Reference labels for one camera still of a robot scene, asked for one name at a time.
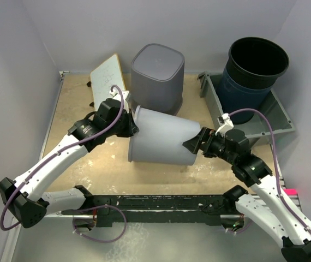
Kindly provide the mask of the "smooth lavender round bin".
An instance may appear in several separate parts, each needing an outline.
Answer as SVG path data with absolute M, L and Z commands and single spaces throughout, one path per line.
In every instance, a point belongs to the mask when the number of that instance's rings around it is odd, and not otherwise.
M 183 143 L 201 130 L 200 123 L 138 106 L 134 122 L 139 131 L 130 138 L 128 161 L 193 165 L 196 154 Z

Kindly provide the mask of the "grey slotted square bin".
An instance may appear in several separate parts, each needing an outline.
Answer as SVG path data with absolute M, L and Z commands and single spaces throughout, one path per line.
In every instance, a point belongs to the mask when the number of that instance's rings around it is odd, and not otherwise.
M 144 46 L 131 62 L 131 108 L 176 115 L 183 103 L 184 55 L 170 47 Z

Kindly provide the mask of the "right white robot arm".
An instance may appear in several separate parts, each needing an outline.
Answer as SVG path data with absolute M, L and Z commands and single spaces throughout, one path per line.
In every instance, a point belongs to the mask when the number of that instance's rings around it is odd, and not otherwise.
M 193 154 L 218 157 L 231 164 L 241 182 L 264 202 L 260 205 L 241 186 L 224 193 L 224 209 L 242 213 L 275 240 L 286 261 L 311 261 L 311 221 L 282 190 L 280 180 L 259 157 L 251 153 L 249 140 L 238 129 L 220 135 L 203 128 L 183 146 Z

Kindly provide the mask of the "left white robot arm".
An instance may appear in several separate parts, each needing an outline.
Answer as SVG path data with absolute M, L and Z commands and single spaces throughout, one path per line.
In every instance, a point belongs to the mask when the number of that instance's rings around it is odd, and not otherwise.
M 58 145 L 41 161 L 15 179 L 0 182 L 4 204 L 1 219 L 10 211 L 24 228 L 36 225 L 45 215 L 65 210 L 91 212 L 91 193 L 83 186 L 49 193 L 48 187 L 72 164 L 110 136 L 129 138 L 138 132 L 128 103 L 123 98 L 108 98 L 98 110 L 76 121 Z

